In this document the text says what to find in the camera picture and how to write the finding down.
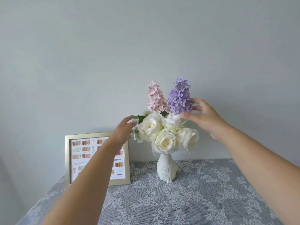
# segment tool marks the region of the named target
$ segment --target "vase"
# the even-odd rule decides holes
[[[171,154],[161,154],[157,161],[157,174],[159,178],[167,183],[171,183],[178,170],[177,164],[172,159]]]

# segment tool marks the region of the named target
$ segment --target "leaf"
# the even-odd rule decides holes
[[[162,111],[160,114],[165,118],[168,113],[167,113],[167,111]]]
[[[140,115],[138,115],[138,117],[139,117],[139,124],[140,124],[140,123],[143,122],[143,120],[145,119],[146,116],[140,116]]]

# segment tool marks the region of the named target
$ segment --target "framed poster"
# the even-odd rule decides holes
[[[65,184],[71,184],[112,132],[65,136]],[[128,142],[115,156],[109,185],[130,184]]]

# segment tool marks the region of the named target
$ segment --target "lace tablecloth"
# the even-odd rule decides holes
[[[108,188],[98,224],[283,224],[232,159],[176,163],[170,184],[159,179],[156,162],[131,163],[131,184]],[[64,177],[18,225],[40,224],[63,192]]]

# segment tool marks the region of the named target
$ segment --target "nail color chart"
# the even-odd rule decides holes
[[[71,140],[71,181],[73,182],[108,137]],[[110,180],[124,179],[124,145],[115,156]]]

